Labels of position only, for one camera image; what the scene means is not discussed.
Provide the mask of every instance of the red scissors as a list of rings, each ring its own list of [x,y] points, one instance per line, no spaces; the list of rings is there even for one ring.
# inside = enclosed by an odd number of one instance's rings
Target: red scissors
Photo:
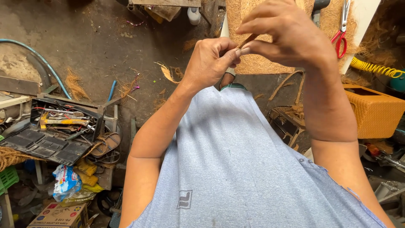
[[[347,40],[345,38],[345,35],[346,35],[346,28],[347,28],[347,17],[349,15],[349,8],[350,8],[350,0],[345,0],[345,4],[343,5],[343,9],[342,9],[342,23],[340,25],[340,30],[337,31],[336,35],[331,40],[331,42],[333,43],[337,39],[336,53],[337,53],[338,58],[342,58],[346,54],[346,50],[347,50]],[[342,54],[340,54],[340,45],[342,44],[342,42],[343,42],[344,47],[343,47]]]

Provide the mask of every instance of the fingernail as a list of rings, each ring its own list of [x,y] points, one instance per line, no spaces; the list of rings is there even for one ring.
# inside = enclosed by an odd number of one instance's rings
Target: fingernail
[[[236,58],[239,58],[239,57],[242,55],[241,49],[238,48],[238,49],[236,50],[235,54],[236,54]]]
[[[247,55],[247,54],[250,54],[250,48],[249,47],[245,47],[245,48],[242,47],[241,53],[242,53],[243,56]]]

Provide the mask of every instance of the orange rattan box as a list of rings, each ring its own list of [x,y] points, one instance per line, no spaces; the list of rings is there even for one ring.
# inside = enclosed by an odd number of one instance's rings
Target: orange rattan box
[[[405,101],[362,86],[344,84],[357,120],[358,138],[389,138],[405,111]]]

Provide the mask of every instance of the blue hose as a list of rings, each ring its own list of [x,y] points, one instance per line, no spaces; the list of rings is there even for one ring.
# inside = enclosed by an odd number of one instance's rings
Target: blue hose
[[[1,42],[8,42],[8,43],[15,43],[18,45],[21,45],[23,47],[25,47],[26,49],[30,50],[32,53],[34,53],[38,58],[40,58],[42,60],[42,62],[48,67],[48,69],[52,72],[53,76],[56,78],[56,80],[58,81],[60,88],[62,88],[63,93],[65,93],[65,95],[67,96],[67,98],[72,99],[68,92],[66,91],[65,87],[63,86],[62,81],[60,80],[59,76],[57,75],[57,73],[55,72],[55,70],[51,67],[51,65],[44,59],[44,57],[42,57],[38,52],[36,52],[32,47],[27,46],[24,43],[15,41],[15,40],[10,40],[10,39],[0,39],[0,43]]]
[[[116,83],[117,83],[117,81],[114,80],[113,85],[111,86],[110,96],[108,96],[107,102],[109,102],[111,100],[111,98],[113,97],[114,87],[115,87]]]

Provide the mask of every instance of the hammer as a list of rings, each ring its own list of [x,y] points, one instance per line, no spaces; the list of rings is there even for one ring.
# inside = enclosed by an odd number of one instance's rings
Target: hammer
[[[315,2],[313,3],[311,19],[318,28],[320,25],[321,9],[326,8],[329,3],[330,0],[315,0]]]

